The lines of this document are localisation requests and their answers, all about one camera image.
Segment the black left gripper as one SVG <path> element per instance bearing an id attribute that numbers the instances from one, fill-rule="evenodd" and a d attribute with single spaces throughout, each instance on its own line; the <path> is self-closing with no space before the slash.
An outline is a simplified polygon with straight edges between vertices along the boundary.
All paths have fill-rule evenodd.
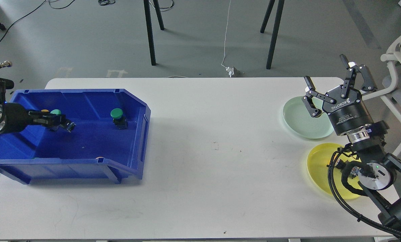
<path id="1" fill-rule="evenodd" d="M 0 104 L 0 134 L 19 133 L 29 125 L 41 125 L 50 131 L 63 128 L 69 133 L 76 127 L 65 115 L 44 115 L 44 112 L 26 109 L 19 103 Z"/>

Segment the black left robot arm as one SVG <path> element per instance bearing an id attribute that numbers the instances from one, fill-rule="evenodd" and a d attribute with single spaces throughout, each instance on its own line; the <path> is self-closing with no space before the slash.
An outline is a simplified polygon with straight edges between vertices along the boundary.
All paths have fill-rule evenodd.
<path id="1" fill-rule="evenodd" d="M 0 69 L 11 66 L 10 61 L 0 63 Z M 61 112 L 26 109 L 19 103 L 7 102 L 6 91 L 13 88 L 12 80 L 0 78 L 0 134 L 19 133 L 32 125 L 43 126 L 51 131 L 61 127 L 68 132 L 72 132 L 76 127 L 75 122 L 66 118 Z"/>

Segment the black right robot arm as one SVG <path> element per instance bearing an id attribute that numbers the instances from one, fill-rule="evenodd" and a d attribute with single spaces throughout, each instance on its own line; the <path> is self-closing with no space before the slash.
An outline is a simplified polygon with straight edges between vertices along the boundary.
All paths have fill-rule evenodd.
<path id="1" fill-rule="evenodd" d="M 349 140 L 331 155 L 327 165 L 328 186 L 339 205 L 358 221 L 401 241 L 401 198 L 391 203 L 379 193 L 394 184 L 397 172 L 401 174 L 401 160 L 384 151 L 389 126 L 385 121 L 374 122 L 362 100 L 362 91 L 374 92 L 377 86 L 365 65 L 351 64 L 344 54 L 340 59 L 347 70 L 343 84 L 321 94 L 316 91 L 311 78 L 305 76 L 306 95 L 302 97 L 311 117 L 326 114 L 335 133 L 347 136 Z M 363 216 L 345 202 L 337 190 L 334 169 L 340 170 L 343 187 L 372 200 L 380 210 L 379 222 Z"/>

